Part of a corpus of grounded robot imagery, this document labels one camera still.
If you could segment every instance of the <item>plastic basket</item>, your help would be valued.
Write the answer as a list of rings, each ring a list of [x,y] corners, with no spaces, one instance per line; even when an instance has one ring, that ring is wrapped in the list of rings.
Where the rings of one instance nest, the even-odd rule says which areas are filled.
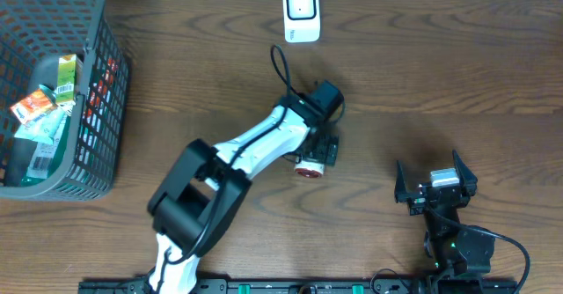
[[[104,4],[0,0],[0,198],[89,201],[111,189],[129,72],[104,19]],[[84,67],[64,157],[40,184],[19,187],[36,143],[13,137],[19,121],[10,106],[43,81],[56,82],[58,57],[70,53],[82,55]]]

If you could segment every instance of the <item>wood grain surface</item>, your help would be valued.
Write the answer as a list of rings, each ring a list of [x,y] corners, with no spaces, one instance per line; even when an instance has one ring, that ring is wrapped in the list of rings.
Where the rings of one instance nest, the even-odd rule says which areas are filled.
[[[200,271],[231,277],[371,277],[432,268],[422,217],[393,199],[394,163],[479,177],[459,211],[522,242],[523,293],[563,288],[563,0],[321,0],[318,42],[283,39],[282,0],[107,0],[132,59],[115,186],[88,203],[0,201],[0,292],[76,293],[84,278],[144,274],[157,243],[146,204],[184,146],[228,140],[284,93],[268,49],[281,43],[297,90],[343,91],[337,165],[320,180],[276,161],[255,178]],[[523,257],[496,242],[492,276]]]

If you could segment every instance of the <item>white device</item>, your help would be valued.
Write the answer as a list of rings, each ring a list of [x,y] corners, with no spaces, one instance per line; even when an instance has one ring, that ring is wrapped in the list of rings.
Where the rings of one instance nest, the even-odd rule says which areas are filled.
[[[283,26],[287,42],[318,40],[320,36],[318,0],[283,0]]]
[[[279,105],[272,113],[261,123],[246,131],[241,136],[215,145],[218,149],[216,155],[226,163],[241,146],[252,140],[263,131],[269,129],[272,125],[282,117],[284,107]],[[256,142],[251,144],[237,158],[233,164],[233,169],[241,169],[246,173],[246,177],[251,180],[256,174],[262,171],[266,166],[274,162],[282,155],[295,151],[305,140],[311,129],[305,124],[303,117],[288,109],[283,122],[278,129],[269,132]],[[205,183],[214,190],[219,188],[216,181],[207,178]],[[176,261],[182,256],[182,249],[179,248],[166,235],[157,234],[158,257],[154,273],[150,276],[149,283],[153,290],[157,290],[158,281],[162,280],[163,284],[160,293],[167,294],[186,294],[195,286],[197,279],[195,271],[200,262],[200,258],[193,255],[189,259],[177,265],[167,264],[165,266],[164,275],[160,275],[162,265],[165,261],[165,254],[168,253],[170,261]]]

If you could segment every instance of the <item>barcode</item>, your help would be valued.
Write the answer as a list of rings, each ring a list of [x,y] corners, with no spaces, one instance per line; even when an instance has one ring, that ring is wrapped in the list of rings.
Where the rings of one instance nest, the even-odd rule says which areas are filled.
[[[53,158],[37,157],[33,161],[32,169],[38,171],[46,171],[47,168],[51,165],[51,161],[53,161]]]
[[[68,92],[68,91],[72,91],[73,89],[74,89],[74,85],[66,84],[66,85],[57,87],[56,93]]]

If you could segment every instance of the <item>robotic arm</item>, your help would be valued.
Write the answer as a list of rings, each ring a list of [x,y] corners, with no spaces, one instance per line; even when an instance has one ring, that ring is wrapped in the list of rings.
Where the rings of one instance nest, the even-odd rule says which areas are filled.
[[[195,286],[199,259],[229,228],[251,179],[277,158],[298,152],[298,172],[306,167],[313,174],[333,165],[338,138],[328,134],[328,120],[343,100],[325,81],[309,95],[281,98],[263,122],[228,142],[213,147],[199,139],[190,143],[149,202],[158,242],[150,287],[155,292],[188,293]],[[192,179],[212,187],[215,197],[199,192],[190,184]]]

